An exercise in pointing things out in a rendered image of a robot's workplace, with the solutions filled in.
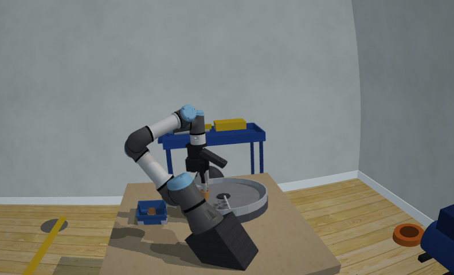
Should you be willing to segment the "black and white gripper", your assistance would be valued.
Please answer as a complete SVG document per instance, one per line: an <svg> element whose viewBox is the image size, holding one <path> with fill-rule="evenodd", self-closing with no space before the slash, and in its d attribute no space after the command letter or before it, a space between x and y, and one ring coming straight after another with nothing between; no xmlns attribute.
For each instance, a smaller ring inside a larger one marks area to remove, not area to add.
<svg viewBox="0 0 454 275"><path fill-rule="evenodd" d="M202 186L204 192L207 192L209 188L210 174L209 161L199 155L200 151L207 146L207 142L201 145L192 145L187 143L185 146L187 148L188 155L185 159L186 171L198 172L197 177L195 177L193 181L195 184Z"/></svg>

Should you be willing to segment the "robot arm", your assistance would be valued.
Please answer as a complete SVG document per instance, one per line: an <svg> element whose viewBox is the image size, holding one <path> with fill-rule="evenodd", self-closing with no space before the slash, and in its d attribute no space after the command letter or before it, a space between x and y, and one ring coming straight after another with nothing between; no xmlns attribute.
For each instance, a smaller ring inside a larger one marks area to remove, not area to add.
<svg viewBox="0 0 454 275"><path fill-rule="evenodd" d="M223 220L222 214L207 203L188 173L184 172L176 177L168 174L146 147L167 133L184 131L190 131L190 144L206 143L202 110L185 105L170 116L131 133L125 142L124 151L156 184L156 190L164 197L162 199L167 205L182 208L191 232L197 235L220 223ZM220 168L224 168L228 162L206 148L203 148L199 155Z"/></svg>

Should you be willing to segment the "blue crate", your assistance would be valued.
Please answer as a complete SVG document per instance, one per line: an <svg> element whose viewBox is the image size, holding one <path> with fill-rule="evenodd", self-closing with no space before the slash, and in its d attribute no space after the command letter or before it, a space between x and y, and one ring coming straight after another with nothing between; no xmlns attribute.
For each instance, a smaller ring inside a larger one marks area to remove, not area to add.
<svg viewBox="0 0 454 275"><path fill-rule="evenodd" d="M155 208L157 215L147 215L150 207ZM138 201L136 217L138 225L168 225L166 203L163 200Z"/></svg>

